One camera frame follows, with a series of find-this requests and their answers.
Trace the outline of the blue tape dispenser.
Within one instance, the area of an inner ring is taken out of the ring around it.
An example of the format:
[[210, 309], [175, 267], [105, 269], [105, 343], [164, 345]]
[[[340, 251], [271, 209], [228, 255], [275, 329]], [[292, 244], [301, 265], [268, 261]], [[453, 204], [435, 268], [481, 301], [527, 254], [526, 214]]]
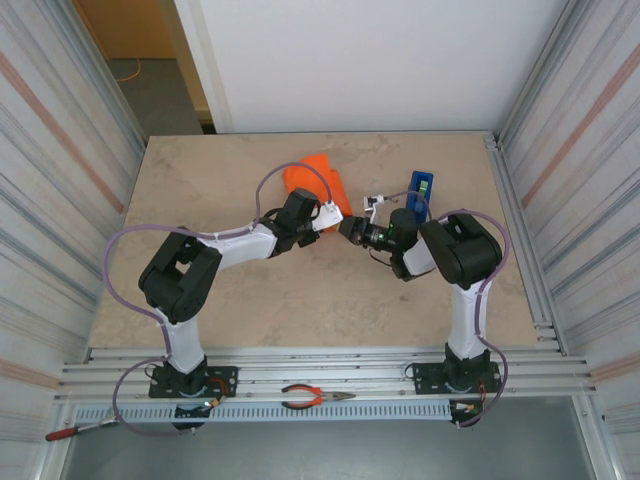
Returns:
[[[425, 195], [419, 192], [421, 181], [427, 181], [429, 183]], [[419, 170], [413, 171], [408, 187], [410, 191], [413, 191], [413, 194], [407, 196], [406, 208], [414, 212], [418, 224], [424, 223], [430, 218], [430, 210], [425, 207], [425, 203], [420, 200], [420, 197], [423, 197], [428, 204], [431, 203], [433, 183], [434, 175], [432, 173]]]

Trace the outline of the aluminium rail frame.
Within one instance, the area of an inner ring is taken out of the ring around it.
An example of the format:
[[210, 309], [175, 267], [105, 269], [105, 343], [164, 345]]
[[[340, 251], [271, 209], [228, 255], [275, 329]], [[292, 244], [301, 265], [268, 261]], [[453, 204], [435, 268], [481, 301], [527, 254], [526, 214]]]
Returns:
[[[533, 346], [506, 347], [504, 367], [509, 374], [507, 397], [589, 396], [596, 388], [585, 359], [564, 354], [549, 323], [535, 326]], [[64, 366], [57, 403], [106, 403], [116, 381], [123, 382], [119, 398], [141, 403], [148, 398], [150, 380], [145, 368], [127, 374], [133, 364], [158, 355], [151, 348], [94, 348], [87, 362]], [[359, 399], [392, 400], [415, 394], [409, 364], [440, 363], [436, 347], [246, 347], [206, 350], [213, 366], [239, 370], [236, 401], [275, 402], [288, 384], [306, 383], [327, 390], [354, 393]]]

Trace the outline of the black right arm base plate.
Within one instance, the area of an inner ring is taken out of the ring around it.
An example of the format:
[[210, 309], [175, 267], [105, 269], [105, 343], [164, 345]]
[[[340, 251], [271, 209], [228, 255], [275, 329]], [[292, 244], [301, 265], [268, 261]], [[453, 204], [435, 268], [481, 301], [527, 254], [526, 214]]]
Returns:
[[418, 395], [497, 393], [503, 380], [495, 362], [471, 367], [447, 362], [414, 363], [411, 370]]

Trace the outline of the orange handled pliers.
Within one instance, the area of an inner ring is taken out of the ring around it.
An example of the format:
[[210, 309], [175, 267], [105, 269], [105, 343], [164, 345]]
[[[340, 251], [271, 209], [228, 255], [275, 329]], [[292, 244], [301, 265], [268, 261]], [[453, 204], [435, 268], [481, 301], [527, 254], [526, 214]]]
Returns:
[[307, 410], [315, 406], [320, 406], [326, 402], [336, 402], [354, 399], [355, 394], [339, 391], [326, 391], [320, 387], [306, 384], [292, 384], [281, 389], [282, 393], [305, 393], [309, 395], [309, 400], [304, 402], [284, 401], [281, 405], [289, 410]]

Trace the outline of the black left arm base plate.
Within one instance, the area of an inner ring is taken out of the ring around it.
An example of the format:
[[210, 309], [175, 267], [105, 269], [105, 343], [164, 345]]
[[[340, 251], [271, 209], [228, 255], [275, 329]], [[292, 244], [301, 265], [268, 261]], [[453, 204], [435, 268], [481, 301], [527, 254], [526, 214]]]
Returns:
[[189, 373], [172, 365], [156, 367], [151, 373], [150, 398], [235, 397], [239, 369], [234, 366], [208, 366], [202, 363]]

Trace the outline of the white door frame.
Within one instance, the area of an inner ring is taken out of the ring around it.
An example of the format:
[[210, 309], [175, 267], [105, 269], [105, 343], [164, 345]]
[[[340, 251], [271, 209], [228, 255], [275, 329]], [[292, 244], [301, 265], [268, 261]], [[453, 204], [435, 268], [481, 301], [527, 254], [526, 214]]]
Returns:
[[204, 6], [201, 0], [174, 0], [174, 4], [216, 131], [218, 134], [235, 134]]

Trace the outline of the red handled hand tool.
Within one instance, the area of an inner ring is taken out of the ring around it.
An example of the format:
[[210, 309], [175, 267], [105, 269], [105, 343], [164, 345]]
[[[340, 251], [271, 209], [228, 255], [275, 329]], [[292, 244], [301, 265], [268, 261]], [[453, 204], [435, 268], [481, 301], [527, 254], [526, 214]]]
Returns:
[[101, 429], [101, 428], [104, 428], [104, 427], [113, 426], [113, 425], [116, 425], [117, 423], [118, 423], [118, 421], [115, 418], [109, 418], [109, 419], [106, 419], [106, 420], [101, 420], [98, 423], [74, 426], [74, 427], [70, 427], [70, 428], [66, 428], [66, 429], [50, 432], [50, 433], [45, 435], [45, 440], [47, 442], [59, 441], [59, 440], [63, 440], [63, 439], [67, 439], [67, 438], [71, 438], [71, 437], [77, 436], [79, 434], [82, 434], [82, 433], [90, 431], [90, 430]]

